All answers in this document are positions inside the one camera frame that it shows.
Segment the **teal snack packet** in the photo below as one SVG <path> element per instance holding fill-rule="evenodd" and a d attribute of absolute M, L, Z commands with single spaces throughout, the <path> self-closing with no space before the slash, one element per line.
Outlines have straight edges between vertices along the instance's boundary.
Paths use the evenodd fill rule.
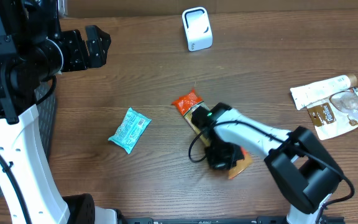
<path fill-rule="evenodd" d="M 130 154 L 152 120 L 129 108 L 122 123 L 108 140 Z"/>

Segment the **orange spaghetti pack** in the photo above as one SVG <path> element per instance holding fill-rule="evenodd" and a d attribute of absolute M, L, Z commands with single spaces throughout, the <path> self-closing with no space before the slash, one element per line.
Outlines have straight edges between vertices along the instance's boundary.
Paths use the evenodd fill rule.
<path fill-rule="evenodd" d="M 212 131 L 208 130 L 209 122 L 205 121 L 205 119 L 208 117 L 211 110 L 194 89 L 192 89 L 188 94 L 173 101 L 172 105 L 177 108 L 183 118 L 195 131 L 197 134 L 196 139 L 203 142 L 204 148 L 210 146 L 213 140 L 220 140 Z M 227 170 L 229 179 L 235 178 L 253 163 L 249 153 L 243 147 L 241 147 L 241 150 L 244 155 L 244 159 L 237 161 L 237 165 L 235 167 Z M 205 152 L 204 156 L 200 159 L 190 159 L 190 161 L 195 163 L 203 160 L 207 161 Z"/>

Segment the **beige clear food pouch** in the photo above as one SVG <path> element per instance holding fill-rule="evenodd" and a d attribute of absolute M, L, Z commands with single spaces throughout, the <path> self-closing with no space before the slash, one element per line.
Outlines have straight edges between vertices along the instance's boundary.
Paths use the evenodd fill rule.
<path fill-rule="evenodd" d="M 335 138 L 358 128 L 358 86 L 307 106 L 320 140 Z"/>

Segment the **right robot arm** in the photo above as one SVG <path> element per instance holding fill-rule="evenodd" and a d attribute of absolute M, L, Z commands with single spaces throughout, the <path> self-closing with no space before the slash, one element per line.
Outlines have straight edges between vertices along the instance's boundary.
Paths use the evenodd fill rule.
<path fill-rule="evenodd" d="M 210 168 L 232 169 L 245 159 L 246 151 L 259 156 L 291 205 L 287 222 L 320 222 L 343 171 L 309 129 L 273 128 L 224 103 L 211 110 L 198 107 L 191 122 L 210 141 L 204 149 Z"/>

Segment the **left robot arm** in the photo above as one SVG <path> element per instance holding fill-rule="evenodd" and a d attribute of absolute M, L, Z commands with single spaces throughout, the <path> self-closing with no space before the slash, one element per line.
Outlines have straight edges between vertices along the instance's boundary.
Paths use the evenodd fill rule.
<path fill-rule="evenodd" d="M 13 223 L 117 223 L 90 194 L 62 196 L 40 138 L 35 95 L 57 74 L 105 65 L 110 35 L 62 31 L 57 1 L 0 1 L 0 188 Z"/>

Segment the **white tube gold cap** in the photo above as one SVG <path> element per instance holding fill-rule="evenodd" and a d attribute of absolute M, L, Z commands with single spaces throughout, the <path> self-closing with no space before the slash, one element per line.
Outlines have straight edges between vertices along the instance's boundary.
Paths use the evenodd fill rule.
<path fill-rule="evenodd" d="M 296 109 L 301 110 L 316 101 L 322 100 L 356 85 L 357 77 L 354 74 L 348 74 L 290 88 L 290 93 Z"/>

